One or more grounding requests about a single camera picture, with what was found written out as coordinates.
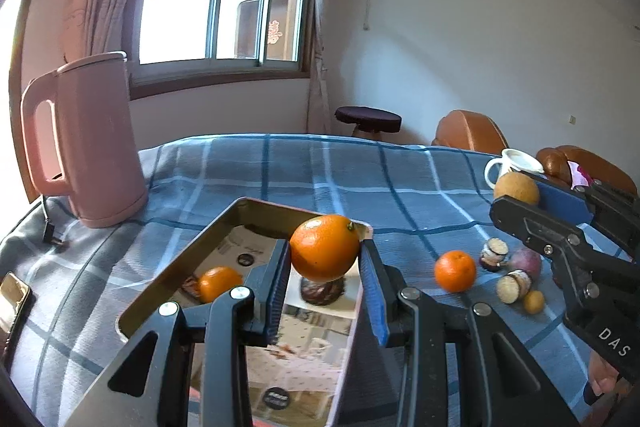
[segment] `stool leg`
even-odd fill
[[[365,140],[373,140],[382,142],[382,136],[380,135],[380,131],[363,131],[359,125],[355,127],[351,136],[354,138],[364,138]]]

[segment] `mug handle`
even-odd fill
[[[49,180],[44,174],[42,167],[42,158],[38,148],[38,136],[36,132],[36,109],[42,102],[52,104],[52,113],[55,115],[56,110],[56,91],[58,88],[57,77],[54,71],[44,74],[38,78],[34,78],[24,90],[22,95],[22,103],[20,104],[20,113],[22,117],[22,139],[24,140],[24,151],[27,156],[27,165],[29,166],[29,174],[33,186],[36,187],[40,194],[46,196],[65,196],[70,193],[69,185],[64,174],[62,178]],[[56,123],[53,122],[54,136],[57,137]],[[58,153],[58,161],[62,167],[60,160],[60,146],[56,140],[56,151]]]
[[[492,183],[491,181],[489,181],[489,171],[491,170],[491,167],[493,167],[494,165],[498,165],[504,162],[504,158],[494,158],[492,160],[489,160],[489,163],[487,163],[486,167],[484,168],[484,181],[486,181],[486,184],[489,185],[489,187],[491,188],[495,188],[495,183]]]

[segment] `white mug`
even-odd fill
[[[495,188],[495,184],[489,181],[489,171],[491,167],[498,164],[502,165],[498,178],[511,171],[524,171],[531,174],[544,174],[545,172],[542,163],[526,152],[518,151],[517,149],[503,149],[502,157],[489,160],[489,163],[484,168],[484,180],[491,188]]]

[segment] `round stool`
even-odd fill
[[[398,114],[354,105],[336,109],[335,118],[342,123],[356,124],[351,136],[376,141],[382,141],[380,132],[400,131],[402,123],[402,118]]]

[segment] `brown leather armchair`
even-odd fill
[[[591,178],[631,194],[638,194],[636,184],[626,172],[597,154],[575,145],[547,147],[538,151],[536,158],[545,168],[546,175],[561,185],[571,186],[571,170],[567,162],[572,161],[582,166]]]
[[[479,112],[457,109],[443,117],[431,145],[500,155],[509,147],[500,128]]]

